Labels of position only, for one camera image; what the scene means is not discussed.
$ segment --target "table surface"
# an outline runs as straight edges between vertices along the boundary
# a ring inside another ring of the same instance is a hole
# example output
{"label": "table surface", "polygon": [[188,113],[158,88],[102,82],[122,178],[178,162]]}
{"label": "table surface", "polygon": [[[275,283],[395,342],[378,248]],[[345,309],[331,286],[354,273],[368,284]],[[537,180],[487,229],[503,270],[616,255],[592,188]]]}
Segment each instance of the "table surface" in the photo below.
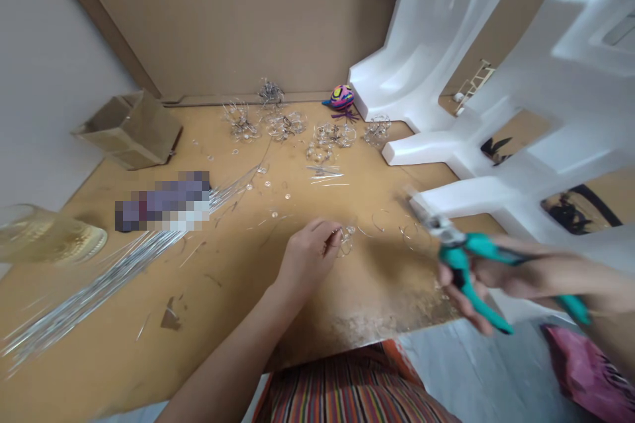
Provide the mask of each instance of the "table surface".
{"label": "table surface", "polygon": [[[259,163],[267,173],[256,173],[253,189],[212,215],[202,231],[188,233],[61,341],[2,380],[0,420],[84,421],[169,398],[273,282],[289,236],[317,216],[359,227],[353,247],[336,260],[268,369],[457,318],[435,285],[438,244],[415,226],[403,191],[406,184],[428,190],[456,176],[442,163],[389,167],[380,150],[363,141],[365,124],[359,123],[357,142],[325,164],[344,175],[312,184],[306,147],[314,126],[332,121],[330,111],[319,103],[288,106],[293,110],[308,117],[303,134],[284,143],[264,135],[242,144],[231,137],[222,108],[172,109],[184,128],[168,164],[127,172],[104,161],[95,169],[63,212],[106,229],[107,244],[77,266],[15,266],[0,281],[0,335],[88,284],[104,256],[138,236],[114,231],[115,200],[152,190],[157,180],[177,180],[178,171],[210,171],[213,186],[229,185]],[[391,140],[411,134],[401,122],[390,128]],[[456,224],[501,232],[488,215]],[[178,330],[161,326],[168,302]],[[6,372],[10,358],[0,364]]]}

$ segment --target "wire cutter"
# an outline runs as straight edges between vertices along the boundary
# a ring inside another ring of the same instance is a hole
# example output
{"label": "wire cutter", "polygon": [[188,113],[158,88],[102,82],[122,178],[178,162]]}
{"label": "wire cutter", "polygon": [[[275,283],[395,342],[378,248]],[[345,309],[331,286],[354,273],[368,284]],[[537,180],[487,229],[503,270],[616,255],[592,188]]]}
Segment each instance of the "wire cutter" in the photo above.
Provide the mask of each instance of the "wire cutter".
{"label": "wire cutter", "polygon": [[[441,242],[439,259],[452,270],[452,283],[470,300],[474,310],[485,317],[492,326],[503,334],[513,334],[513,327],[491,307],[485,304],[474,291],[470,282],[470,256],[472,253],[486,259],[500,261],[510,266],[537,259],[523,256],[515,251],[494,244],[484,233],[463,233],[456,229],[452,221],[439,214],[429,213],[421,204],[410,200],[410,204],[421,224]],[[579,297],[561,295],[556,301],[575,320],[590,324],[589,312]]]}

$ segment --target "pink bag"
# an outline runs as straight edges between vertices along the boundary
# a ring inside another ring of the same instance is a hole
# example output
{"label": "pink bag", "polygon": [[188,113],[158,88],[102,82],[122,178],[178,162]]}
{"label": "pink bag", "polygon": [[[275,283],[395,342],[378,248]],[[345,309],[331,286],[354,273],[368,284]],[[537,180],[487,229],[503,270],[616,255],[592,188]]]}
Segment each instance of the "pink bag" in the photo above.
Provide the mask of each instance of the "pink bag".
{"label": "pink bag", "polygon": [[588,337],[542,325],[563,395],[607,423],[635,422],[635,389]]}

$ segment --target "cardboard wall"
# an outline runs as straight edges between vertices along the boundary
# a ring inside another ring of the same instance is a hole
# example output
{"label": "cardboard wall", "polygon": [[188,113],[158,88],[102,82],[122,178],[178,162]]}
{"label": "cardboard wall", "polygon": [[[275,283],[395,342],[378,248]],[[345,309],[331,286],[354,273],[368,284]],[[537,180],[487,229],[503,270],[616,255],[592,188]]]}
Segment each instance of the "cardboard wall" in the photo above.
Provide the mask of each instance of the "cardboard wall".
{"label": "cardboard wall", "polygon": [[328,91],[381,48],[396,0],[101,0],[161,95]]}
{"label": "cardboard wall", "polygon": [[481,58],[498,67],[521,39],[543,1],[500,0],[443,94],[456,93],[466,79],[471,79],[480,66]]}

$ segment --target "person's right hand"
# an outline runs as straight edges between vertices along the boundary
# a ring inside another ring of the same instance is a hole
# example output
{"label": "person's right hand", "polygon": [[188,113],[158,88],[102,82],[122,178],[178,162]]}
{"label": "person's right hand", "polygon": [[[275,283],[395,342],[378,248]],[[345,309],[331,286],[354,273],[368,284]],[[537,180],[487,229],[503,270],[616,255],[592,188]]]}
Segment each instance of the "person's right hand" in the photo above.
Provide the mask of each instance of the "person's right hand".
{"label": "person's right hand", "polygon": [[[474,290],[484,299],[488,288],[500,288],[511,297],[531,299],[557,309],[551,299],[557,295],[577,295],[590,311],[618,314],[635,311],[635,280],[604,264],[577,254],[554,250],[537,243],[524,243],[500,235],[491,237],[498,246],[536,259],[520,266],[472,259],[470,277]],[[477,314],[470,301],[452,284],[452,271],[439,263],[438,281],[463,315],[482,333],[492,335],[492,325]]]}
{"label": "person's right hand", "polygon": [[327,276],[342,241],[342,225],[316,218],[289,238],[273,286],[300,306]]}

